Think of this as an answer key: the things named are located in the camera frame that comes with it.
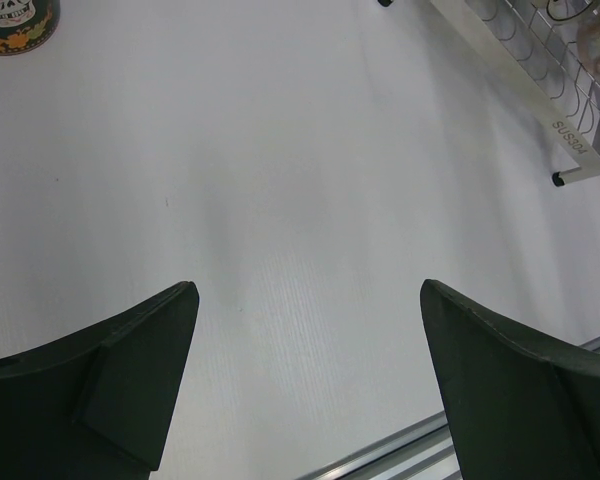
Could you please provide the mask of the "pink purple mug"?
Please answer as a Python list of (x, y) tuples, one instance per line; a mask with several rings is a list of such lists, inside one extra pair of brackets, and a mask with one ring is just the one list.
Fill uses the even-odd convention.
[(576, 43), (580, 63), (600, 82), (600, 5), (580, 17)]

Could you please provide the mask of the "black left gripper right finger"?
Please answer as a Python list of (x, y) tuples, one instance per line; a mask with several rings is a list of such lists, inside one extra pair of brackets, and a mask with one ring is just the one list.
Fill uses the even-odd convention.
[(600, 354), (427, 279), (420, 307), (465, 479), (600, 479)]

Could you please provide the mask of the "green interior floral mug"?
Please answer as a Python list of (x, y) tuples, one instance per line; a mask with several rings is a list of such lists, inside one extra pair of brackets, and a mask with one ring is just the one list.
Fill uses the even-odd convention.
[(531, 5), (554, 23), (576, 21), (596, 8), (596, 0), (531, 0)]

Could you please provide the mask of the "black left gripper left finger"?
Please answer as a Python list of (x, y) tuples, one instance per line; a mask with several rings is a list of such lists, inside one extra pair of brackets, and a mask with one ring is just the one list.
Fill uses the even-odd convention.
[(0, 479), (147, 479), (163, 457), (199, 293), (179, 282), (0, 359)]

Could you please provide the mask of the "red skull mug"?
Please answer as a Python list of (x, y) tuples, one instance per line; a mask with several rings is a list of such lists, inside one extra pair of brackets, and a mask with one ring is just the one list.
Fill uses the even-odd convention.
[(61, 16), (59, 0), (0, 0), (0, 56), (13, 56), (44, 44)]

